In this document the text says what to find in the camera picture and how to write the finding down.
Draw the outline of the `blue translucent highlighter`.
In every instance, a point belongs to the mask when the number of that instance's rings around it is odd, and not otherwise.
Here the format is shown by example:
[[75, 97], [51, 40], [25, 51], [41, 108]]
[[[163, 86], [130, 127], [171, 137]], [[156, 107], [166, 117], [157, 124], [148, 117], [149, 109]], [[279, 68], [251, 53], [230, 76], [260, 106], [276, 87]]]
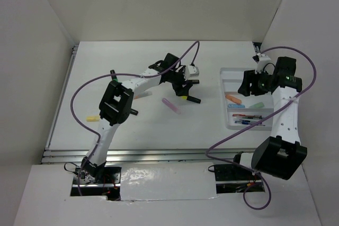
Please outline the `blue translucent highlighter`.
[[243, 104], [228, 104], [229, 109], [245, 109], [245, 105]]

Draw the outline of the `orange translucent highlighter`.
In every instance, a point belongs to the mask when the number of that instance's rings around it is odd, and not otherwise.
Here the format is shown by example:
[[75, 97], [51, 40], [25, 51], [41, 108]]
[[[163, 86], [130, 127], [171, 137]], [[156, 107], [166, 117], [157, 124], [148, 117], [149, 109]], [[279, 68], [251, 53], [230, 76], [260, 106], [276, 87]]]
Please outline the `orange translucent highlighter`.
[[230, 100], [231, 102], [235, 103], [235, 104], [242, 104], [242, 100], [230, 95], [230, 94], [226, 94], [225, 98]]

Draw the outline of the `red pen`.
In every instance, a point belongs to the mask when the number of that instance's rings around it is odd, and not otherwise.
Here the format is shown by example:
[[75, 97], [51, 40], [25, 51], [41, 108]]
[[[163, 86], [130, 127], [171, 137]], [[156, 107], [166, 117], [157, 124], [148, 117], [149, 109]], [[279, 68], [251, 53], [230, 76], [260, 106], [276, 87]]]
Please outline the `red pen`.
[[245, 118], [245, 116], [251, 116], [246, 114], [233, 114], [232, 117], [239, 117], [239, 118]]

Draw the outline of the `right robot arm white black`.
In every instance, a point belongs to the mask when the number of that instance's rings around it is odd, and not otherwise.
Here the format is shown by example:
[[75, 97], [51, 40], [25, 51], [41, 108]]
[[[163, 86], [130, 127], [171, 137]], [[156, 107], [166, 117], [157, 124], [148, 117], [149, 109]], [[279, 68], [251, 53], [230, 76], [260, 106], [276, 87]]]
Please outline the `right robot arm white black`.
[[271, 59], [254, 56], [257, 67], [244, 72], [238, 93], [259, 96], [270, 93], [273, 110], [270, 136], [258, 146], [252, 156], [251, 167], [277, 178], [289, 180], [307, 156], [307, 148], [300, 144], [298, 133], [298, 103], [302, 80], [295, 76], [296, 60], [280, 57], [272, 74], [265, 71]]

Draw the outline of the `pink black highlighter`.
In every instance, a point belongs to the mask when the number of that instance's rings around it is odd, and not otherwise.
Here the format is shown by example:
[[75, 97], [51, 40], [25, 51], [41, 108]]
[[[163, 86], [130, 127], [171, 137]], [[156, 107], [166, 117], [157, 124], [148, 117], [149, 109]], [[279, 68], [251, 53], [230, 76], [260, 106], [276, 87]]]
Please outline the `pink black highlighter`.
[[131, 109], [131, 110], [130, 110], [130, 114], [132, 114], [132, 115], [138, 115], [138, 111], [137, 111], [137, 110], [134, 110], [134, 109]]

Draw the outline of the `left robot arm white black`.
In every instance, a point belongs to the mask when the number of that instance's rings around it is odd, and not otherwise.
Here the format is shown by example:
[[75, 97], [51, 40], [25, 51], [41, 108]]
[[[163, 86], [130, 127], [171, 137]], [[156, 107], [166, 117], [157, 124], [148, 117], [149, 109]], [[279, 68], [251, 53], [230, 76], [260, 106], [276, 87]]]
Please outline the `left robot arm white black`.
[[150, 65], [141, 75], [123, 82], [110, 81], [99, 103], [99, 134], [82, 160], [81, 170], [92, 183], [104, 178], [104, 166], [109, 146], [118, 127], [130, 115], [133, 99], [146, 90], [162, 83], [172, 84], [177, 96], [188, 96], [193, 86], [191, 77], [199, 75], [194, 65], [182, 65], [179, 58], [168, 53], [163, 60]]

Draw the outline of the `yellow black highlighter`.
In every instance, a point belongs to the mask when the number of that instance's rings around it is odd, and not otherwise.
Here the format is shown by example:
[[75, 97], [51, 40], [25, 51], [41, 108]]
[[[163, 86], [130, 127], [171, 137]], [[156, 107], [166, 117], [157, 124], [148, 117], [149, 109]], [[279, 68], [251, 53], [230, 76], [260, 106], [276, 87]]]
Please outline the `yellow black highlighter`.
[[197, 103], [197, 104], [201, 103], [201, 100], [199, 98], [194, 97], [194, 96], [182, 95], [181, 98], [183, 98], [186, 101], [192, 102], [192, 103]]

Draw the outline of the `pale green highlighter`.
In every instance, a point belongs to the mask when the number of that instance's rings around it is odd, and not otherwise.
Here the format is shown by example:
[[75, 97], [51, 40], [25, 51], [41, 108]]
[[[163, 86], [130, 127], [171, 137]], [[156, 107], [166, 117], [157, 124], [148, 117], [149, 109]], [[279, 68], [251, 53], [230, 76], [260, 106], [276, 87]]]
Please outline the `pale green highlighter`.
[[263, 102], [258, 102], [258, 103], [255, 103], [251, 106], [249, 106], [248, 108], [249, 109], [262, 109], [265, 107], [265, 104]]

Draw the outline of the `purple black highlighter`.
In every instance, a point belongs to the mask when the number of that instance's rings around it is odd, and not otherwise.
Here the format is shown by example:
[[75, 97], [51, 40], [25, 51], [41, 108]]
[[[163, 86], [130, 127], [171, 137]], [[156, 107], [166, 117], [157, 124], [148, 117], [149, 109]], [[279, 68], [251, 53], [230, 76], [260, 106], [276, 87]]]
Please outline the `purple black highlighter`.
[[199, 84], [199, 83], [200, 83], [200, 81], [199, 81], [199, 80], [197, 80], [197, 79], [194, 79], [194, 80], [191, 80], [191, 83], [192, 83], [192, 84]]

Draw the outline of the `green pen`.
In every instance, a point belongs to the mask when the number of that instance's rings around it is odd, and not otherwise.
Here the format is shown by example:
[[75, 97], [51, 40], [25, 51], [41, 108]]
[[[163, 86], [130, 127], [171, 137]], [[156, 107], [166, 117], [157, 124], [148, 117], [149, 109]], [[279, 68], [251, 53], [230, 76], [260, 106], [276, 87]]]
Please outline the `green pen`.
[[250, 119], [250, 120], [260, 120], [263, 117], [261, 115], [251, 115], [251, 116], [245, 116], [245, 119]]

